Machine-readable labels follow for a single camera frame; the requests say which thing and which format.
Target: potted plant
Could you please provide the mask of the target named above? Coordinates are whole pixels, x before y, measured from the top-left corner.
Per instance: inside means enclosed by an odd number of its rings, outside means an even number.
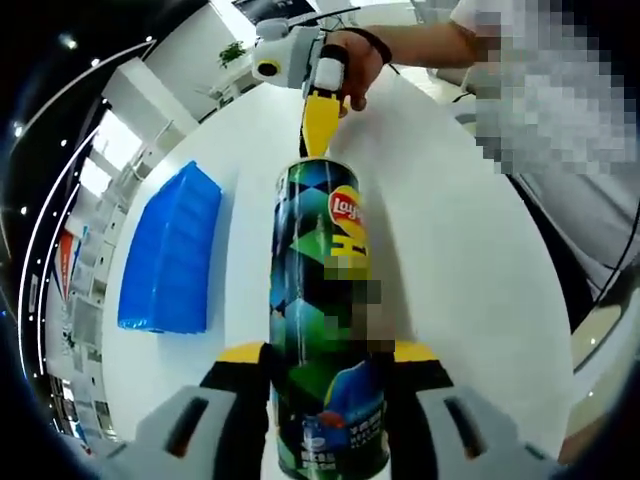
[[[220,52],[220,65],[223,68],[228,68],[231,62],[242,57],[245,53],[247,51],[243,48],[242,42],[230,43],[227,48]]]

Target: person's arm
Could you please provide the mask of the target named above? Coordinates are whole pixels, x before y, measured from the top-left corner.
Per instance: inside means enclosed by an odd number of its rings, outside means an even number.
[[[485,57],[475,34],[454,22],[366,27],[390,49],[392,62],[425,68],[465,68]]]

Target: person's hand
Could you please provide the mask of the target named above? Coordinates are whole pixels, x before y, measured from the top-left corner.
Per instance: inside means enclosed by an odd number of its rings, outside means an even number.
[[[342,93],[344,97],[350,98],[351,108],[356,111],[364,110],[367,106],[365,97],[367,90],[382,70],[382,57],[366,38],[357,33],[332,32],[327,35],[326,43],[339,45],[349,53],[349,68],[342,86]],[[346,113],[347,109],[341,106],[340,116],[343,117]]]

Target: white table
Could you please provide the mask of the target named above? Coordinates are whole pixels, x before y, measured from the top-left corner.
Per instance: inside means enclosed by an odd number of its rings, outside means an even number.
[[[103,324],[105,388],[123,439],[180,387],[199,383],[223,346],[268,338],[274,187],[298,156],[301,109],[299,92],[257,87],[180,143],[134,198]],[[361,181],[382,310],[397,336],[431,346],[456,384],[476,388],[514,418],[522,438],[557,455],[571,406],[567,314],[545,245],[507,179],[443,109],[390,71],[366,112],[343,120],[331,155]],[[191,159],[224,190],[210,329],[121,330],[120,281],[140,214]]]

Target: green can label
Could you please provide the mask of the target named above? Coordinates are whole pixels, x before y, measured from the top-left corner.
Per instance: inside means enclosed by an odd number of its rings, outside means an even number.
[[[294,478],[366,479],[388,460],[358,316],[367,255],[353,172],[321,158],[289,167],[277,185],[270,342],[287,369],[273,403],[280,466]]]

